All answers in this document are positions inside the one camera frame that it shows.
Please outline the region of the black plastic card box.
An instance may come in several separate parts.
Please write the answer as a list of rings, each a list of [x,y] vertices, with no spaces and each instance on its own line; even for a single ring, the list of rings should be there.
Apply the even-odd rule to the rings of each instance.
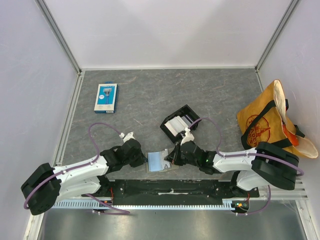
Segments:
[[[172,143],[176,143],[183,139],[185,128],[196,130],[198,123],[191,126],[200,117],[186,104],[167,116],[160,125],[160,129],[170,139]]]

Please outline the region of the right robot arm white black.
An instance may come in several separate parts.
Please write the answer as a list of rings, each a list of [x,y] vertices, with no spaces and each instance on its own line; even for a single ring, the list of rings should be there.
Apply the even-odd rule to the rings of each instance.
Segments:
[[[178,142],[164,159],[177,166],[195,166],[207,175],[232,172],[226,188],[230,197],[245,197],[267,185],[291,191],[303,174],[296,155],[267,142],[236,152],[208,151],[193,141]]]

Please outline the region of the grey card holder wallet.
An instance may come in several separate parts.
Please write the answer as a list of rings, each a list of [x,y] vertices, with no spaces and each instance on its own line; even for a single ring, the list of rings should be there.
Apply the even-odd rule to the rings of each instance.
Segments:
[[[145,157],[147,159],[146,162],[146,171],[148,173],[159,173],[159,172],[167,172],[179,169],[178,165],[174,165],[173,163],[165,160],[165,157],[169,155],[173,151],[173,148],[164,149],[162,151],[157,152],[147,152]]]

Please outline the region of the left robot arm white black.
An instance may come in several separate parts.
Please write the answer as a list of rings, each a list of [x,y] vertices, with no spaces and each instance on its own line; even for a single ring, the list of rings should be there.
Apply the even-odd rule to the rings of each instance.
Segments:
[[[131,138],[121,146],[103,150],[78,163],[56,167],[43,163],[21,186],[23,207],[36,216],[65,199],[95,193],[106,196],[110,192],[107,174],[126,165],[136,168],[146,161],[141,144]]]

